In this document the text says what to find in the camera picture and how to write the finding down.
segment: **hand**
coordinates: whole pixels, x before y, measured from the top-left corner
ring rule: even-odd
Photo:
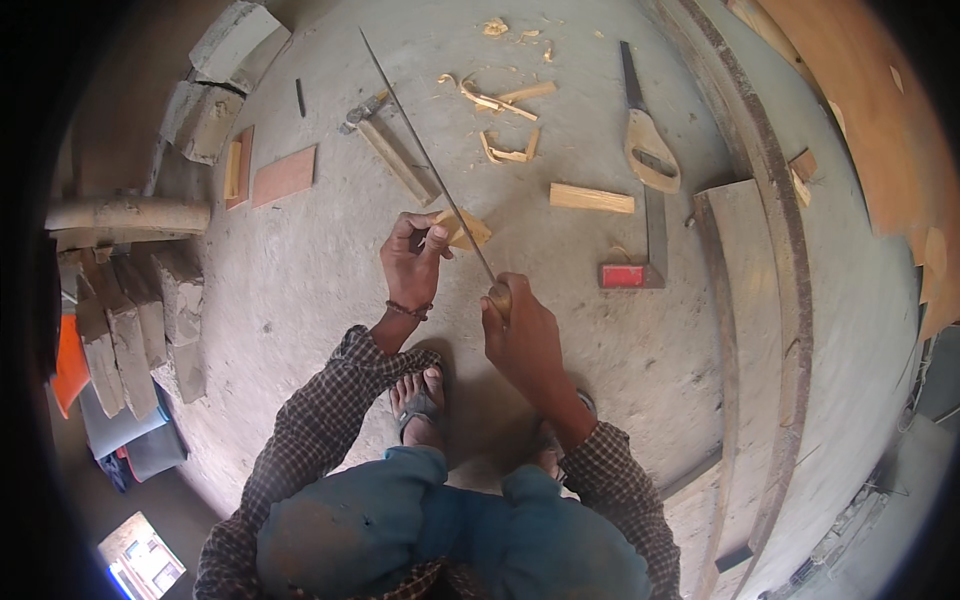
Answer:
[[[446,245],[446,228],[433,225],[440,212],[419,215],[401,212],[390,237],[380,248],[380,262],[387,277],[390,300],[407,310],[417,310],[430,304],[437,295],[440,275],[440,257],[453,258]],[[411,237],[416,240],[417,229],[428,229],[423,248],[411,249]]]
[[[589,437],[597,421],[564,370],[557,318],[534,297],[526,276],[501,273],[497,280],[510,287],[513,308],[505,324],[493,302],[480,299],[487,358],[553,425],[569,451]]]

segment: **right hand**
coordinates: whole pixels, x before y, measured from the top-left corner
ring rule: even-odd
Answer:
[[[505,324],[488,297],[480,299],[487,358],[525,398],[542,411],[557,392],[568,394],[573,384],[564,370],[557,318],[543,307],[530,289],[530,280],[517,273],[501,273],[513,296],[510,322]]]

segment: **man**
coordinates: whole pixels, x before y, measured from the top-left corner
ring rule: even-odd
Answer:
[[[679,598],[680,549],[657,490],[627,435],[598,421],[566,375],[557,320],[525,276],[499,276],[513,295],[508,323],[480,299],[486,353],[554,443],[504,478],[503,496],[443,485],[443,363],[400,352],[432,307],[440,257],[451,257],[432,217],[396,221],[380,250],[386,312],[351,328],[280,408],[240,507],[204,545],[195,596]],[[400,445],[327,476],[387,389]],[[560,498],[560,454],[582,504]]]

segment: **dusty floor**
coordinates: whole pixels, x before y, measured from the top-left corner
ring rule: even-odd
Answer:
[[[422,7],[328,3],[314,14],[299,13],[292,44],[236,122],[238,132],[255,125],[253,169],[315,143],[319,158],[316,184],[307,192],[229,214],[216,204],[201,247],[208,399],[183,407],[178,417],[192,452],[184,473],[224,515],[237,505],[277,408],[323,366],[349,326],[373,324],[381,314],[386,287],[378,246],[396,214],[415,208],[363,139],[336,133],[346,112],[377,88],[357,25],[396,82],[454,197],[493,230],[486,247],[493,268],[529,275],[557,314],[566,367],[594,395],[600,417],[630,433],[636,457],[662,485],[719,443],[715,316],[699,241],[684,219],[688,190],[701,189],[728,166],[719,133],[679,58],[628,0],[588,8],[572,1]],[[477,27],[495,15],[511,26],[500,39]],[[525,29],[540,29],[540,44],[512,43]],[[554,45],[549,64],[542,58],[545,39]],[[610,246],[644,254],[643,202],[634,215],[551,209],[547,203],[553,180],[642,198],[621,150],[626,111],[619,39],[634,46],[650,110],[684,168],[684,190],[666,203],[666,290],[596,288],[596,266]],[[475,73],[487,93],[555,81],[556,93],[525,103],[541,115],[538,157],[529,164],[487,162],[476,132],[498,131],[502,146],[522,148],[533,124],[517,115],[476,114],[450,83],[436,84],[444,72],[458,78]],[[305,119],[294,95],[297,77]],[[382,129],[412,148],[391,110],[379,116]],[[212,180],[221,176],[215,169]],[[212,187],[219,195],[219,185]],[[441,202],[434,206],[443,208]],[[492,476],[516,458],[533,418],[483,355],[477,300],[486,288],[476,260],[458,252],[443,265],[437,308],[411,340],[448,344],[457,379],[458,454],[492,459],[472,461],[461,469],[469,476],[452,479],[481,489],[495,487]],[[376,458],[394,435],[380,400],[345,465]]]

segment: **wooden handle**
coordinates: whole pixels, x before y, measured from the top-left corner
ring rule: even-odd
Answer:
[[[677,175],[670,177],[648,167],[636,159],[634,150],[640,150],[650,156],[655,156],[673,169]],[[630,122],[627,124],[627,142],[624,151],[627,154],[627,162],[630,163],[630,168],[634,170],[636,176],[645,185],[666,194],[676,194],[680,190],[680,166],[677,164],[677,159],[673,157],[673,153],[670,152],[663,138],[657,133],[654,120],[650,118],[649,114],[638,108],[630,109]]]
[[[493,306],[496,307],[500,316],[503,317],[503,321],[509,323],[510,309],[514,306],[514,297],[510,295],[510,288],[504,283],[497,283],[490,288],[487,296],[493,302]]]

